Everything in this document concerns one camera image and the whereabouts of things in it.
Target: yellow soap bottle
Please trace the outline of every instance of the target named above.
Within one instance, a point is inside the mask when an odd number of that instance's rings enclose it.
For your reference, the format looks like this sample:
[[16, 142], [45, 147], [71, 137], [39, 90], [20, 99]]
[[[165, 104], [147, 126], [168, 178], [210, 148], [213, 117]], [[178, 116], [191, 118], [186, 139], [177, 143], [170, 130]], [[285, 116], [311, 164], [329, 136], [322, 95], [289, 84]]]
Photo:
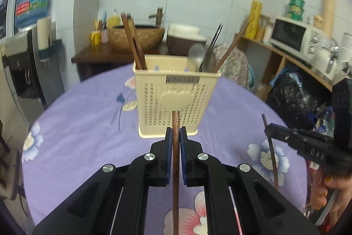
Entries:
[[120, 25], [120, 16], [117, 15], [117, 9], [114, 10], [114, 15], [108, 19], [108, 28], [114, 28]]

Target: brown container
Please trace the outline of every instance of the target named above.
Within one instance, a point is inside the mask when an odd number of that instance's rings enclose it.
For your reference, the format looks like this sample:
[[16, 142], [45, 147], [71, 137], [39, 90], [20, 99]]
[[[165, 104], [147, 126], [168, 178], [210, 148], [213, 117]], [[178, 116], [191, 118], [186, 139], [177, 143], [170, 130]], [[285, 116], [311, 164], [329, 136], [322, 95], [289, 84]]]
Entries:
[[188, 56], [188, 52], [193, 44], [201, 43], [205, 46], [207, 39], [199, 37], [199, 39], [185, 39], [168, 35], [166, 44], [169, 47], [169, 55]]
[[[163, 40], [165, 29], [148, 25], [136, 25], [140, 45], [143, 50], [152, 50], [158, 47]], [[108, 29], [109, 43], [119, 49], [130, 50], [130, 44], [123, 26]]]

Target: microwave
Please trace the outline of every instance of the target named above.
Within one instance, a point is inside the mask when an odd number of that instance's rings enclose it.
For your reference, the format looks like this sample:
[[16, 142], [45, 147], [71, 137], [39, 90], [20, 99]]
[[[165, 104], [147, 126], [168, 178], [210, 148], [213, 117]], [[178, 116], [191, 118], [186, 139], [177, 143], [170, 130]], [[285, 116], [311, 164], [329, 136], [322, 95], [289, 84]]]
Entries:
[[319, 28], [287, 17], [277, 17], [269, 42], [309, 64], [327, 37]]

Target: hand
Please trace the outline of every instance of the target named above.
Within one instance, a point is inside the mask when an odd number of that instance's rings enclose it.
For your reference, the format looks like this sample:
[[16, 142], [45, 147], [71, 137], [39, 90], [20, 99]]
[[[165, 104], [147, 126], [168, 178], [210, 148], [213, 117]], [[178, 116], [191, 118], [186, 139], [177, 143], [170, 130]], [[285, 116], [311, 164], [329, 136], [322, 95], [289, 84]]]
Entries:
[[352, 175], [324, 177], [322, 169], [319, 168], [314, 176], [310, 194], [310, 203], [314, 209], [319, 210], [327, 204], [328, 188], [340, 190], [339, 196], [330, 210], [330, 225], [333, 227], [352, 198]]

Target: black plastic bag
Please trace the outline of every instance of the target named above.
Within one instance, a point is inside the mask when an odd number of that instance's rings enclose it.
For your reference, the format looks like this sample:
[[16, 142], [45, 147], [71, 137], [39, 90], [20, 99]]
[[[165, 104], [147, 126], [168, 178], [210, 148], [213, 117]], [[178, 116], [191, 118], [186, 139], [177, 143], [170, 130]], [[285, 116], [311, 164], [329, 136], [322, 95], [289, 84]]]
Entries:
[[319, 107], [330, 96], [330, 91], [306, 72], [286, 70], [275, 81], [266, 103], [289, 128], [310, 130]]

